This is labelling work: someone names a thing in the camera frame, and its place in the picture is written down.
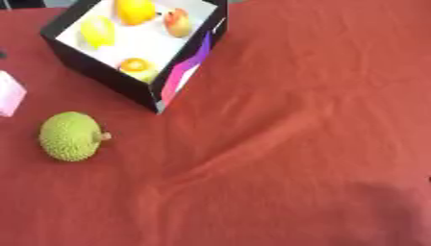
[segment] white object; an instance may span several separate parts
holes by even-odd
[[[26,93],[10,74],[0,71],[0,116],[13,116]]]

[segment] yellow fruit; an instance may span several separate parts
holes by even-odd
[[[102,45],[114,45],[115,42],[114,24],[108,17],[102,15],[85,19],[81,24],[81,34],[95,49]]]
[[[122,62],[119,70],[148,84],[151,84],[159,74],[155,64],[139,58],[131,58]]]
[[[156,6],[150,0],[116,0],[116,14],[126,25],[139,25],[156,16]]]

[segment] black box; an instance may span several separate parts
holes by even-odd
[[[66,43],[71,40],[66,39],[66,36],[71,34],[72,31],[69,30],[71,30],[72,25],[77,25],[75,23],[82,19],[85,14],[89,14],[88,12],[93,12],[93,10],[99,7],[99,9],[101,9],[102,4],[105,4],[101,3],[103,1],[112,0],[78,1],[42,28],[40,33],[53,49],[54,53],[66,66],[109,86],[113,90],[145,105],[150,110],[157,113],[164,111],[174,95],[187,82],[192,73],[199,67],[200,63],[205,60],[227,30],[227,0],[153,0],[152,2],[155,4],[160,4],[159,2],[161,2],[167,8],[182,8],[186,6],[184,10],[188,12],[188,8],[192,9],[196,6],[196,12],[200,13],[200,15],[197,15],[199,15],[199,21],[201,21],[201,23],[194,26],[193,32],[188,37],[172,37],[172,43],[175,42],[175,45],[169,44],[166,46],[165,43],[165,48],[173,47],[171,51],[169,51],[171,53],[165,52],[165,48],[158,45],[151,48],[146,47],[147,51],[150,53],[152,51],[161,51],[161,54],[163,53],[161,57],[164,58],[164,62],[161,63],[165,64],[163,67],[160,67],[160,72],[153,82],[147,84],[101,61],[100,58],[94,57],[95,55],[89,55],[89,53],[86,53],[87,51],[80,50]],[[120,29],[125,30],[127,28],[134,27],[121,27]],[[166,32],[166,30],[163,30],[162,25],[160,25],[159,31]],[[140,33],[139,29],[136,29],[133,33],[143,36],[143,31]],[[129,49],[132,46],[133,45],[123,45],[121,47]]]

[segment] orange fabric surface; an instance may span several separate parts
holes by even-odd
[[[0,12],[0,68],[29,90],[0,119],[0,244],[431,245],[431,2],[250,0],[156,116],[63,67],[59,10]],[[84,111],[113,135],[85,162],[40,123]]]

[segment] jackfruit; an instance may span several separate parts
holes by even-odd
[[[63,161],[80,161],[92,157],[111,134],[102,133],[90,116],[67,111],[46,120],[40,129],[39,143],[52,158]]]

